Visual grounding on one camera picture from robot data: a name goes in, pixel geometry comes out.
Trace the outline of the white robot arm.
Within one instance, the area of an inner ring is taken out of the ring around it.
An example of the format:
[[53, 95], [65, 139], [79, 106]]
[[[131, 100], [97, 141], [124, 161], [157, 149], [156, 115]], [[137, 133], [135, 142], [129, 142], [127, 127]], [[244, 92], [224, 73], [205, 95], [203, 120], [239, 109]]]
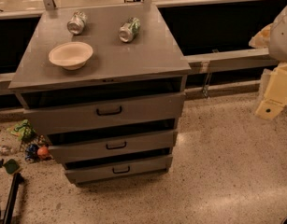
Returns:
[[269, 80], [255, 111], [256, 117], [272, 120], [287, 106], [287, 6], [272, 23], [251, 38], [249, 46], [267, 48], [269, 56], [280, 62], [272, 71], [265, 72]]

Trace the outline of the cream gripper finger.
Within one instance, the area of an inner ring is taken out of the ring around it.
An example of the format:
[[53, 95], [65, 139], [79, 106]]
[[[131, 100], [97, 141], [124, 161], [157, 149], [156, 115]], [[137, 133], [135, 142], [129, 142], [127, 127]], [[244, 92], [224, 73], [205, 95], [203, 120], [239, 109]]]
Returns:
[[272, 120], [287, 106], [287, 63], [273, 70], [265, 69], [260, 81], [259, 104], [254, 115]]
[[272, 24], [268, 24], [249, 41], [249, 46], [255, 49], [267, 48], [270, 43], [270, 30]]

